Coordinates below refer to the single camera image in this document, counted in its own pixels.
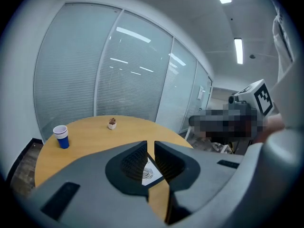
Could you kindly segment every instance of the dark baseboard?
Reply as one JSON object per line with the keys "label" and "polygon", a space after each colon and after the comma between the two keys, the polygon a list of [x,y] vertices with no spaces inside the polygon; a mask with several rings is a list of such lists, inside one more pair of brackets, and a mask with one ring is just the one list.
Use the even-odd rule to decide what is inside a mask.
{"label": "dark baseboard", "polygon": [[5,180],[5,183],[10,186],[10,182],[11,179],[13,178],[13,175],[17,169],[17,167],[19,166],[20,162],[22,161],[23,157],[25,156],[25,154],[27,153],[27,151],[30,149],[30,147],[32,146],[33,143],[40,143],[43,144],[41,139],[31,139],[31,141],[29,141],[29,143],[27,144],[27,146],[25,146],[25,148],[21,151],[20,155],[18,156],[18,158],[15,160],[14,164],[12,165],[9,174]]}

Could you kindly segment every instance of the wooden floor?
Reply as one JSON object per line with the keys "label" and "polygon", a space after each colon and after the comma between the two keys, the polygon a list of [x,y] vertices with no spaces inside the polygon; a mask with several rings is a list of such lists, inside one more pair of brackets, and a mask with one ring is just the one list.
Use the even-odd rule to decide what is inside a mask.
{"label": "wooden floor", "polygon": [[[194,134],[190,134],[187,141],[194,149],[202,151],[220,152],[223,147],[223,145],[211,143]],[[28,197],[31,190],[35,188],[35,166],[42,146],[43,145],[39,143],[32,144],[17,167],[10,183],[11,188],[25,198]],[[232,151],[230,148],[227,148],[225,153],[232,153]]]}

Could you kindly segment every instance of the white pot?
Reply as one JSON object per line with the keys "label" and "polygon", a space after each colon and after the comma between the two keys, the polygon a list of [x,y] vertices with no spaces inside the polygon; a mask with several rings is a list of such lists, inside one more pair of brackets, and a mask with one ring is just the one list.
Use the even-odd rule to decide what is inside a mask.
{"label": "white pot", "polygon": [[115,123],[114,125],[111,125],[111,124],[108,123],[108,128],[113,130],[113,129],[116,128],[116,125],[117,125],[117,123]]}

